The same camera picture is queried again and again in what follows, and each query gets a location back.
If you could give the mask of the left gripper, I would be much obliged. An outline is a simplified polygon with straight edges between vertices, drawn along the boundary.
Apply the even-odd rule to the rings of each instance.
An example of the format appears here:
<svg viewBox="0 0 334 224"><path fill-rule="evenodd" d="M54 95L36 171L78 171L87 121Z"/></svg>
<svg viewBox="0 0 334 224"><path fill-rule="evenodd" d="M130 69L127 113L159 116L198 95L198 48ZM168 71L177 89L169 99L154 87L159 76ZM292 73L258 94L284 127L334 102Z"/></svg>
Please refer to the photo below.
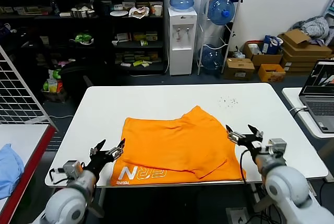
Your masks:
<svg viewBox="0 0 334 224"><path fill-rule="evenodd" d="M85 166L85 170L92 172L96 179L100 177L100 172L104 166L109 162L117 160L124 151L125 139L123 138L118 146L110 149L109 151L101 151L105 144L106 139L97 143L93 148L90 148L90 162Z"/></svg>

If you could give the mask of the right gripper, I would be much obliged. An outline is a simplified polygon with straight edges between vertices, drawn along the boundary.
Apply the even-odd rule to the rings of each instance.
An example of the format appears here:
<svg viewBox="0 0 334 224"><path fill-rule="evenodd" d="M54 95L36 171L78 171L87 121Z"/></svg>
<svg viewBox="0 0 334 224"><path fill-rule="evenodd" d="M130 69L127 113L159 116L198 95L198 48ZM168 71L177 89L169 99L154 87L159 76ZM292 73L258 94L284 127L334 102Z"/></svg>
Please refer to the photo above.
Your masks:
<svg viewBox="0 0 334 224"><path fill-rule="evenodd" d="M226 125L226 132L228 139L237 144L238 146L246 147L253 160L256 160L256 156L262 150L263 131L258 130L256 127L248 124L248 128L253 134L240 134L234 132L228 125Z"/></svg>

